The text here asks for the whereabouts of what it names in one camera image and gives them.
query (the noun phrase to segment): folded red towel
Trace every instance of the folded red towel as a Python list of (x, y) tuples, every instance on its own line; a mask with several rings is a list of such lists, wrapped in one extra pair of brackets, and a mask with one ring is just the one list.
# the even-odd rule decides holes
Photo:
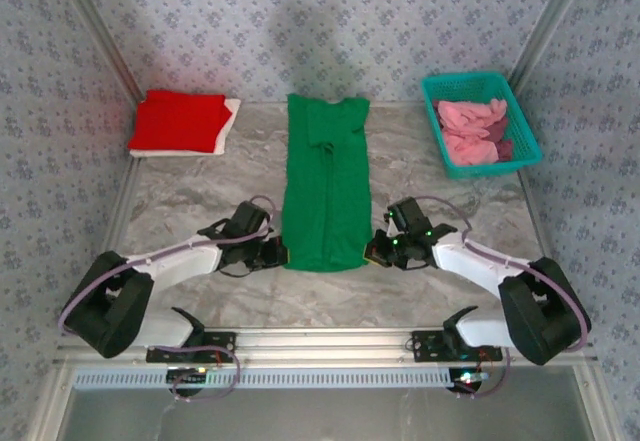
[(231, 117), (222, 94), (151, 90), (138, 105), (129, 149), (213, 152), (218, 133)]

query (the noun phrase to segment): plastic basket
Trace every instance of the plastic basket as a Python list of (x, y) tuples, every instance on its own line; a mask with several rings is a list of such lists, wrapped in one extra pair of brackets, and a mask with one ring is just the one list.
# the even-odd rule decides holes
[[(533, 137), (531, 128), (529, 128), (507, 80), (502, 74), (477, 72), (430, 76), (422, 80), (422, 91), (427, 104), (427, 115), (429, 116), (429, 121), (431, 121), (431, 127), (438, 141), (438, 146), (440, 146), (448, 177), (472, 178), (507, 174), (524, 166), (536, 164), (542, 159), (540, 147)], [(457, 166), (453, 164), (442, 138), (438, 118), (433, 108), (433, 101), (471, 101), (488, 104), (492, 98), (507, 101), (509, 124), (505, 132), (505, 139), (513, 140), (513, 160), (476, 166)]]

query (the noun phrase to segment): blue floral wallpaper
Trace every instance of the blue floral wallpaper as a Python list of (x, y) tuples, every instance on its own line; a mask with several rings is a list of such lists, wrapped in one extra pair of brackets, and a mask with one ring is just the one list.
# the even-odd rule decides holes
[[(143, 91), (420, 100), (508, 74), (548, 0), (93, 0)], [(26, 433), (54, 319), (103, 240), (131, 106), (68, 0), (0, 0), (0, 440)], [(640, 0), (574, 0), (521, 93), (532, 184), (640, 439)]]
[(574, 0), (521, 101), (545, 160), (540, 215), (640, 440), (640, 0)]
[(68, 0), (0, 0), (0, 439), (26, 433), (55, 317), (100, 248), (132, 113)]
[(419, 100), (429, 73), (508, 73), (547, 0), (94, 0), (144, 90)]

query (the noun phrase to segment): robotic arm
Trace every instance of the robotic arm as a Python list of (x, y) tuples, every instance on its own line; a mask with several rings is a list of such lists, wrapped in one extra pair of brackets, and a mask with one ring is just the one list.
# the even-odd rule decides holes
[(591, 330), (586, 311), (554, 260), (510, 258), (466, 240), (466, 232), (452, 226), (434, 227), (414, 198), (389, 206), (385, 219), (389, 227), (376, 231), (366, 259), (403, 270), (415, 269), (408, 267), (414, 260), (422, 262), (418, 268), (451, 271), (502, 302), (502, 310), (473, 306), (445, 321), (444, 340), (452, 352), (464, 356), (474, 347), (515, 347), (532, 363), (543, 365)]
[[(479, 346), (515, 347), (542, 365), (590, 331), (590, 320), (555, 261), (509, 258), (466, 240), (467, 231), (434, 227), (415, 198), (389, 206), (385, 219), (388, 229), (376, 231), (366, 259), (403, 270), (416, 269), (409, 263), (417, 261), (418, 268), (452, 271), (500, 299), (502, 310), (471, 306), (444, 322), (442, 339), (456, 359)], [(280, 237), (269, 238), (269, 226), (269, 214), (245, 201), (231, 219), (184, 243), (128, 258), (103, 253), (71, 295), (59, 326), (105, 358), (132, 345), (201, 346), (204, 326), (196, 318), (179, 308), (149, 305), (157, 304), (151, 302), (165, 289), (230, 264), (242, 262), (250, 272), (286, 264), (288, 250)]]
[(231, 219), (170, 248), (128, 258), (103, 253), (71, 295), (59, 325), (105, 358), (132, 345), (195, 346), (204, 331), (196, 318), (179, 308), (148, 305), (165, 289), (230, 264), (243, 262), (250, 271), (286, 264), (281, 238), (267, 239), (269, 224), (265, 210), (245, 201)]

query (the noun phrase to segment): gray marble table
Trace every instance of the gray marble table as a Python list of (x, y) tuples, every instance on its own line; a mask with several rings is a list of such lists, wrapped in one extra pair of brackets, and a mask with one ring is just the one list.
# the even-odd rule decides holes
[[(513, 256), (540, 256), (518, 177), (448, 179), (423, 107), (372, 107), (366, 134), (374, 228), (383, 226), (391, 202), (430, 194), (468, 214), (472, 239)], [(286, 157), (286, 106), (243, 105), (224, 155), (144, 162), (119, 251), (143, 253), (182, 241), (254, 194), (281, 206)], [(423, 209), (434, 223), (463, 226), (437, 203), (425, 202)], [(334, 274), (278, 268), (242, 279), (214, 273), (167, 290), (158, 302), (180, 306), (211, 327), (438, 326), (463, 307), (497, 304), (451, 273), (372, 265)]]

